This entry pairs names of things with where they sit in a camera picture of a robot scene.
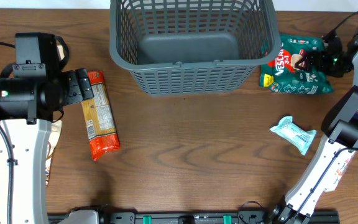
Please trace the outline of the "green Nescafe coffee bag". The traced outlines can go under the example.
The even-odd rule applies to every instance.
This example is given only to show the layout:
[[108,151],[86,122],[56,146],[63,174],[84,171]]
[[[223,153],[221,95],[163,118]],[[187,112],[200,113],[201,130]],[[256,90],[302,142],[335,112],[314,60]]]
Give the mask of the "green Nescafe coffee bag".
[[332,93],[333,86],[323,72],[306,70],[305,57],[324,50],[323,41],[316,37],[280,35],[282,44],[278,55],[261,66],[259,86],[275,93],[321,95]]

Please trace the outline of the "orange biscuit packet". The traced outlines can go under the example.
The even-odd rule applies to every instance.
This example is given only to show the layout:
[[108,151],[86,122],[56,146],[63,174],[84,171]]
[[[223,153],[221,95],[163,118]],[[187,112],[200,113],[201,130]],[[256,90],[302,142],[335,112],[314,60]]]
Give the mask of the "orange biscuit packet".
[[92,160],[120,149],[103,71],[88,72],[94,97],[81,103]]

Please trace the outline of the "mint green wipes pack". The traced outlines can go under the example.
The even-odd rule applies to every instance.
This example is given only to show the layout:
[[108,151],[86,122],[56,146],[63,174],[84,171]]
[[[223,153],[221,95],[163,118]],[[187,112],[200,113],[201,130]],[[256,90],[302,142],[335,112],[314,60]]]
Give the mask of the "mint green wipes pack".
[[293,123],[292,116],[283,117],[278,124],[271,127],[270,130],[296,146],[303,156],[307,153],[317,133],[316,130],[302,130]]

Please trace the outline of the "grey plastic basket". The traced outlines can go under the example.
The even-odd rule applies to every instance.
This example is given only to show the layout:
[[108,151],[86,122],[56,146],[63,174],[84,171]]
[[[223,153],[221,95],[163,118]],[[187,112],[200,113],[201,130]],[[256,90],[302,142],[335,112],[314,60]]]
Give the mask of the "grey plastic basket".
[[152,96],[228,92],[281,48],[272,0],[111,0],[109,52]]

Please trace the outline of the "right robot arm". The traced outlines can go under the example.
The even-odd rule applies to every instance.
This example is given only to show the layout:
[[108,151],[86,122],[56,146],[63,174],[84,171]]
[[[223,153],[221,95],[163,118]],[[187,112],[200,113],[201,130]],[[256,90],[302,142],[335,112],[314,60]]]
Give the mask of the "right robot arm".
[[317,69],[332,77],[353,72],[352,88],[334,105],[323,120],[318,150],[297,184],[277,205],[266,223],[309,223],[321,194],[339,182],[339,176],[358,151],[358,28],[342,51],[335,30],[323,36],[326,49],[307,53],[295,64],[304,71]]

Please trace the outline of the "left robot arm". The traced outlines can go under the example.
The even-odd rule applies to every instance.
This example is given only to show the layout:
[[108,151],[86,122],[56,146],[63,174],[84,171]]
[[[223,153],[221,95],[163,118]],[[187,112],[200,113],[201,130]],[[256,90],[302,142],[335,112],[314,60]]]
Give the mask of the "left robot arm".
[[65,70],[53,34],[15,36],[16,61],[0,74],[0,223],[47,223],[45,162],[53,114],[94,96],[85,69]]

